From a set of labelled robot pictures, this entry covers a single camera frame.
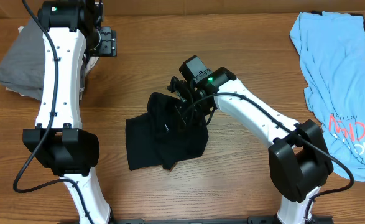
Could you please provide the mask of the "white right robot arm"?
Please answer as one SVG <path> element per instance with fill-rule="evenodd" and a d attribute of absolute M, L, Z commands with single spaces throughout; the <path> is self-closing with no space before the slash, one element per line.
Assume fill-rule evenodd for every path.
<path fill-rule="evenodd" d="M 333 172 L 320 127 L 286 117 L 253 95 L 227 68 L 211 71 L 196 56 L 179 68 L 183 79 L 172 77 L 168 91 L 180 98 L 181 129 L 203 126 L 216 109 L 232 116 L 268 148 L 270 177 L 281 193 L 274 215 L 251 216 L 247 223 L 333 223 L 331 216 L 311 213 L 314 199 Z"/>

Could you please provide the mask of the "light blue printed t-shirt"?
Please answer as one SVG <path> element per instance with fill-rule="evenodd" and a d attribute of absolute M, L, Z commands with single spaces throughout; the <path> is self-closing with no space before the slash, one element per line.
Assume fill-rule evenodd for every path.
<path fill-rule="evenodd" d="M 309 111 L 329 153 L 365 182 L 365 28 L 363 16 L 301 12 L 290 38 L 308 83 Z"/>

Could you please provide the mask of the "black t-shirt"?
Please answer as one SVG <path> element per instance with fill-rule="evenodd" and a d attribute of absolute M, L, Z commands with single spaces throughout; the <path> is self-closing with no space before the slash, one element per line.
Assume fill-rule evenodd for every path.
<path fill-rule="evenodd" d="M 181 101 L 153 92 L 147 112 L 126 121 L 126 152 L 130 170 L 179 162 L 203 155 L 208 130 L 203 122 L 183 128 L 176 109 Z"/>

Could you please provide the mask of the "folded grey shorts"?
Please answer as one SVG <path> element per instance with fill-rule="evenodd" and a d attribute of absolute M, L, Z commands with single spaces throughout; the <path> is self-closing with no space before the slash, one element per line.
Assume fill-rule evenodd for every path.
<path fill-rule="evenodd" d="M 49 36 L 57 49 L 57 57 L 72 53 L 72 41 L 76 40 L 77 34 L 83 40 L 84 53 L 85 37 L 81 32 L 69 32 L 67 28 L 51 28 Z M 53 53 L 47 38 L 35 23 L 30 19 L 29 23 L 19 28 L 19 35 L 7 51 L 0 63 L 0 84 L 7 90 L 17 92 L 22 96 L 28 96 L 36 100 L 42 100 L 45 76 L 45 57 L 50 56 L 50 65 L 54 66 Z M 91 69 L 96 65 L 98 57 L 89 57 L 84 54 L 80 59 L 80 95 L 85 90 L 85 79 Z"/>

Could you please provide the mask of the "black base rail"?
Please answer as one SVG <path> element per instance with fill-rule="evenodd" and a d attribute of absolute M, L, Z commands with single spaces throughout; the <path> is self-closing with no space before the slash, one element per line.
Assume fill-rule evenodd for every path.
<path fill-rule="evenodd" d="M 246 219 L 202 219 L 202 220 L 115 220 L 110 224 L 281 224 L 277 216 L 253 216 Z"/>

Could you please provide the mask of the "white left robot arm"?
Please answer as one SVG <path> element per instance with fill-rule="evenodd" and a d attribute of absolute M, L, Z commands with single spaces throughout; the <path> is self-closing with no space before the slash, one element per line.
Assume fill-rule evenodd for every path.
<path fill-rule="evenodd" d="M 32 18 L 43 33 L 44 87 L 35 126 L 22 141 L 30 160 L 65 184 L 80 223 L 114 223 L 96 175 L 99 140 L 82 127 L 80 85 L 85 63 L 117 55 L 116 33 L 102 26 L 101 1 L 45 1 Z"/>

